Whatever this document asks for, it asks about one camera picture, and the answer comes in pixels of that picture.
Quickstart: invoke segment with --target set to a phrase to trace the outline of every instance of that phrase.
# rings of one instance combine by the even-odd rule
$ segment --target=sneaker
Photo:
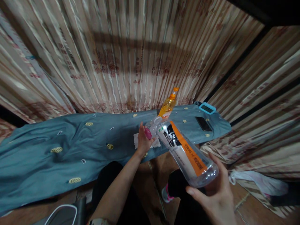
[[[171,197],[168,192],[168,183],[167,185],[162,189],[162,199],[164,200],[165,203],[169,203],[174,199],[174,197]]]

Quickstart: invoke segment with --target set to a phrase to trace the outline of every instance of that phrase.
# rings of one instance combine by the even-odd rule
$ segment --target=fingernail
[[[191,188],[189,188],[189,189],[187,189],[187,193],[190,194],[190,195],[193,195],[194,191]]]

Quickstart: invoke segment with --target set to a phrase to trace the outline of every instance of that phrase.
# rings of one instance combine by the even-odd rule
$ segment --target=orange bottle cap
[[[179,90],[179,88],[178,87],[175,87],[175,88],[173,88],[173,93],[170,95],[170,99],[175,99],[175,97],[176,97],[176,92]]]

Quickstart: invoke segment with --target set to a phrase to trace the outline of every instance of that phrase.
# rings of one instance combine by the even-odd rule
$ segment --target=bottle cap
[[[155,125],[158,125],[159,123],[161,123],[162,122],[162,118],[160,117],[160,116],[157,116],[154,120],[153,120],[153,123],[155,124]]]
[[[175,99],[176,97],[176,92],[179,90],[179,87],[173,88],[173,93],[170,95],[170,99]]]

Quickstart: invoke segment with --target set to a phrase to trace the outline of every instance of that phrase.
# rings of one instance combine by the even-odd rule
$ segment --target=forearm
[[[101,198],[91,220],[103,218],[116,224],[125,205],[134,175],[143,156],[137,152],[130,158]]]

